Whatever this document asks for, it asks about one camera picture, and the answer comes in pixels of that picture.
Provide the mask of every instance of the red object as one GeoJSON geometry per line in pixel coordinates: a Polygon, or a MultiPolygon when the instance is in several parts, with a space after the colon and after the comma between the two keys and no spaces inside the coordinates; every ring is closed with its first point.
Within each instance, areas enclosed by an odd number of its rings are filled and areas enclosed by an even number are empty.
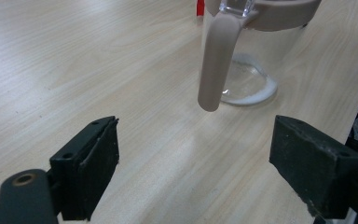
{"type": "Polygon", "coordinates": [[[203,16],[204,0],[197,0],[197,16],[203,16]]]}

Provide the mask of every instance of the wood grain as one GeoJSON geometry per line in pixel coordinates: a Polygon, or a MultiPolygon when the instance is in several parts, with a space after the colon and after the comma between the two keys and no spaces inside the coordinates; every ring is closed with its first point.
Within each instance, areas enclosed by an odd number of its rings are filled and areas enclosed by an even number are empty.
{"type": "Polygon", "coordinates": [[[120,118],[120,165],[91,223],[312,223],[269,164],[275,115],[343,142],[358,109],[358,1],[323,1],[277,94],[197,104],[194,1],[0,0],[0,184],[89,122],[120,118]]]}

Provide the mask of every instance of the pitcher handle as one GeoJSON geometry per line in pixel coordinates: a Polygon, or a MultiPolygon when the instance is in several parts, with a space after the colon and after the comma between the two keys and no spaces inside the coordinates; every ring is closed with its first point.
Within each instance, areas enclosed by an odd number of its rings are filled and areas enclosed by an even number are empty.
{"type": "Polygon", "coordinates": [[[242,27],[256,17],[257,12],[238,18],[219,12],[209,28],[201,68],[199,104],[206,111],[215,111],[219,107],[226,83],[235,44],[242,27]]]}

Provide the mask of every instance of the clear plastic jug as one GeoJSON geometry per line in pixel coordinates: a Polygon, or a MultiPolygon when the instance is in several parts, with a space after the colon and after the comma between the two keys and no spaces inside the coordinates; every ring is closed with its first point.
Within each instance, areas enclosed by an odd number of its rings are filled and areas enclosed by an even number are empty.
{"type": "Polygon", "coordinates": [[[205,0],[199,104],[253,105],[277,90],[271,77],[321,0],[205,0]]]}

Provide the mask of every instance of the wooden table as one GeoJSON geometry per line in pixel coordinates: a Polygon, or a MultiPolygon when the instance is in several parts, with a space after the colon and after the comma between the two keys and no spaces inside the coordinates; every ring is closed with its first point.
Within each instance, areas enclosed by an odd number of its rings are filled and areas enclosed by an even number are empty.
{"type": "Polygon", "coordinates": [[[115,115],[120,165],[91,223],[311,223],[269,163],[273,122],[345,141],[358,1],[322,2],[255,106],[198,106],[201,28],[193,0],[0,0],[0,184],[115,115]]]}

